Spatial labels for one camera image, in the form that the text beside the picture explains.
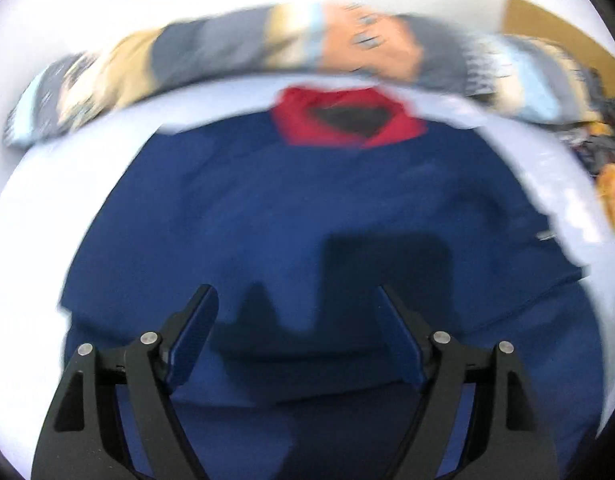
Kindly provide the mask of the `navy blue work jacket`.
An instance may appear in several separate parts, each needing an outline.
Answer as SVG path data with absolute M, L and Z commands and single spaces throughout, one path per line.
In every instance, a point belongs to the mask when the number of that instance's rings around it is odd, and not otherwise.
M 581 279 L 477 130 L 374 88 L 290 87 L 266 110 L 153 134 L 86 232 L 61 304 L 69 363 L 216 290 L 216 322 L 171 396 L 204 479 L 390 479 L 419 392 L 377 321 L 389 286 L 467 346 L 513 344 L 563 479 L 605 400 Z

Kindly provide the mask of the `colourful clothes pile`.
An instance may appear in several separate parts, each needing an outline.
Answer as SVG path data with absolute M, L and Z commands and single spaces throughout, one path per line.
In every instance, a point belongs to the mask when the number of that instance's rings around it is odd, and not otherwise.
M 607 96 L 597 70 L 586 73 L 586 83 L 600 121 L 570 130 L 562 140 L 594 181 L 601 209 L 615 233 L 615 96 Z

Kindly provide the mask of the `patchwork long pillow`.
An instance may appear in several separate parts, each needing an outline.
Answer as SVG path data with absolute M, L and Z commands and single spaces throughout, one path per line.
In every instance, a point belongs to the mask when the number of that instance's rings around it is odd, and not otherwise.
M 599 78 L 553 40 L 356 4 L 279 4 L 174 22 L 60 58 L 22 92 L 3 141 L 30 148 L 162 92 L 261 72 L 359 73 L 467 96 L 540 125 L 603 117 Z

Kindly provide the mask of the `light blue bed sheet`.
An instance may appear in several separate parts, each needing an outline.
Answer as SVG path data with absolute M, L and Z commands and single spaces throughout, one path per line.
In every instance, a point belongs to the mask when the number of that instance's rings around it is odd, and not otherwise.
M 59 298 L 95 214 L 152 133 L 182 131 L 270 107 L 294 76 L 196 84 L 94 120 L 32 148 L 0 194 L 0 445 L 33 448 L 61 372 L 69 326 Z M 592 180 L 545 129 L 488 113 L 458 96 L 399 89 L 423 117 L 474 128 L 513 169 L 550 231 L 585 270 L 605 352 L 606 400 L 615 409 L 615 234 Z

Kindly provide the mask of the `wooden headboard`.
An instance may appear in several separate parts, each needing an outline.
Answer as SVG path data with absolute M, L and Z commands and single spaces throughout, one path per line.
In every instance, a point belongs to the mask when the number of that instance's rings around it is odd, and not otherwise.
M 595 12 L 589 22 L 574 25 L 528 0 L 505 0 L 501 30 L 556 41 L 583 65 L 598 70 L 606 90 L 615 96 L 615 40 Z

